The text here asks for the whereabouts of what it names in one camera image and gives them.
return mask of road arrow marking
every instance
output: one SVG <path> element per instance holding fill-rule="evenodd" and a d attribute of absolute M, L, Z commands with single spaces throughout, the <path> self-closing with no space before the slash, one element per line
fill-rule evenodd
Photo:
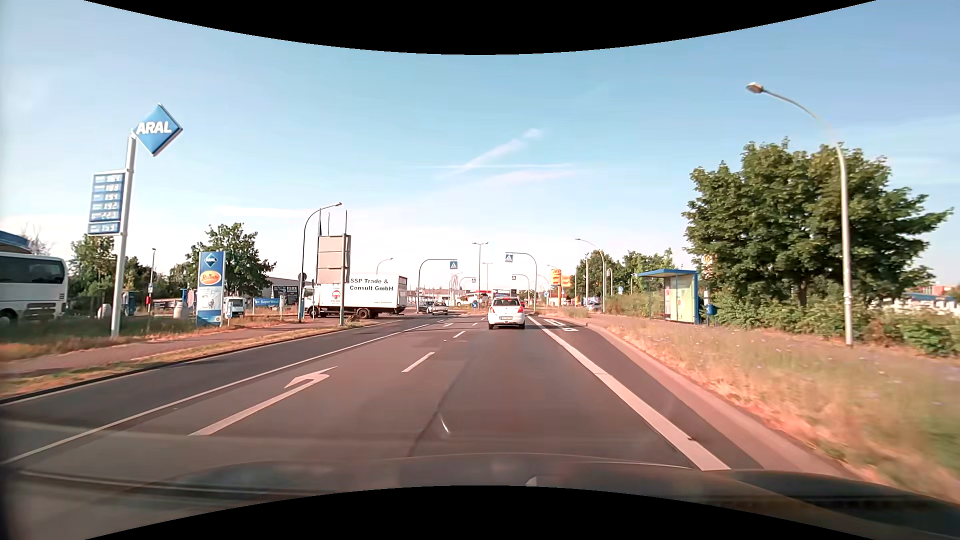
<path fill-rule="evenodd" d="M 299 377 L 294 377 L 294 379 L 291 380 L 290 382 L 288 382 L 287 385 L 284 386 L 284 388 L 289 388 L 289 387 L 291 387 L 291 386 L 293 386 L 293 385 L 295 385 L 295 384 L 300 384 L 301 382 L 304 382 L 305 380 L 308 380 L 309 382 L 308 382 L 307 384 L 302 384 L 302 385 L 300 385 L 300 386 L 297 386 L 297 387 L 294 388 L 293 390 L 287 390 L 286 392 L 283 392 L 283 393 L 280 394 L 279 396 L 274 396 L 273 398 L 270 398 L 269 400 L 267 400 L 267 401 L 265 401 L 265 402 L 262 402 L 262 403 L 259 403 L 259 404 L 257 404 L 257 405 L 254 405 L 254 406 L 252 406 L 252 407 L 249 407 L 249 408 L 246 408 L 246 409 L 244 409 L 244 410 L 241 410 L 240 412 L 238 412 L 238 413 L 236 413 L 236 414 L 232 414 L 232 415 L 228 416 L 227 418 L 224 418 L 224 419 L 221 420 L 220 422 L 215 422 L 215 423 L 213 423 L 213 424 L 210 424 L 209 426 L 207 426 L 206 428 L 203 428 L 202 430 L 197 430 L 197 431 L 194 431 L 194 432 L 190 433 L 190 435 L 191 435 L 191 436 L 193 436 L 193 435 L 212 435 L 213 433 L 216 433 L 217 431 L 222 430 L 223 428 L 225 428 L 225 427 L 227 427 L 227 426 L 236 424 L 237 422 L 240 422 L 240 421 L 243 420 L 244 418 L 247 418 L 248 416 L 250 416 L 250 415 L 252 415 L 252 414 L 255 414 L 256 412 L 259 412 L 259 411 L 267 408 L 267 407 L 270 406 L 270 405 L 273 405 L 273 404 L 275 404 L 275 403 L 277 403 L 277 402 L 283 401 L 283 400 L 289 398 L 290 396 L 293 396 L 293 395 L 296 394 L 297 392 L 300 392 L 301 390 L 303 390 L 303 389 L 305 389 L 305 388 L 309 388 L 310 386 L 313 386 L 314 384 L 320 382 L 321 380 L 329 379 L 329 378 L 330 378 L 330 375 L 327 375 L 326 373 L 324 373 L 324 371 L 330 371 L 330 370 L 333 369 L 334 367 L 337 367 L 337 366 L 328 367 L 328 368 L 326 368 L 326 369 L 322 369 L 322 370 L 316 371 L 316 372 L 314 372 L 314 373 L 308 373 L 308 374 L 306 374 L 306 375 L 301 375 L 301 376 L 299 376 Z"/>

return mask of white truck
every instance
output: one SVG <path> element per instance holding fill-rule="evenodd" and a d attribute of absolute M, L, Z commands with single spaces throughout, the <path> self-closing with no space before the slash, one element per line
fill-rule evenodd
<path fill-rule="evenodd" d="M 312 317 L 340 314 L 340 283 L 307 285 L 303 288 L 303 312 Z M 407 308 L 407 279 L 399 274 L 353 274 L 347 284 L 344 312 L 360 319 L 375 319 L 380 313 L 400 314 Z"/>

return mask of bus stop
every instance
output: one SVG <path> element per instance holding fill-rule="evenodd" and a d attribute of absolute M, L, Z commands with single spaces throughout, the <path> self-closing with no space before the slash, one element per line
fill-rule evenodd
<path fill-rule="evenodd" d="M 696 270 L 661 268 L 636 274 L 638 278 L 663 279 L 663 312 L 667 321 L 700 324 L 700 302 Z"/>

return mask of white bus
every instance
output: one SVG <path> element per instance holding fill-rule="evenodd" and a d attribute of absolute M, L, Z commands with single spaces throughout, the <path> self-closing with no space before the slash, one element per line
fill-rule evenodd
<path fill-rule="evenodd" d="M 0 325 L 63 315 L 66 286 L 62 258 L 0 252 Z"/>

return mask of grass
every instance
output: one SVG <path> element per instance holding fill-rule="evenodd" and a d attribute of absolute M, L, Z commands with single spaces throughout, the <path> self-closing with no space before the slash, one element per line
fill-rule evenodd
<path fill-rule="evenodd" d="M 289 318 L 282 322 L 292 322 Z M 194 319 L 125 317 L 120 335 L 110 337 L 110 321 L 86 317 L 64 317 L 50 322 L 21 323 L 0 329 L 0 359 L 17 360 L 44 355 L 58 355 L 84 349 L 111 347 L 137 341 L 195 333 L 261 328 L 281 324 L 279 317 L 257 317 L 255 320 L 233 319 L 228 327 L 197 328 Z"/>
<path fill-rule="evenodd" d="M 960 503 L 960 362 L 780 331 L 594 317 L 860 477 Z"/>
<path fill-rule="evenodd" d="M 368 324 L 371 323 L 346 323 L 343 327 L 324 327 L 285 331 L 273 335 L 254 337 L 250 339 L 211 343 L 209 345 L 202 345 L 200 347 L 191 347 L 189 349 L 181 349 L 179 351 L 171 351 L 169 353 L 143 356 L 140 358 L 133 358 L 131 360 L 113 362 L 100 366 L 63 370 L 56 373 L 48 373 L 34 377 L 8 379 L 4 380 L 4 383 L 0 385 L 0 398 L 20 396 L 23 394 L 38 392 L 40 390 L 59 388 L 67 384 L 73 384 L 85 380 L 96 380 L 111 375 L 119 375 L 129 373 L 131 371 L 148 369 L 176 362 L 183 362 L 204 356 L 240 351 L 259 345 L 267 345 L 270 343 L 277 343 L 290 339 L 320 335 L 332 331 L 363 327 L 367 326 Z"/>

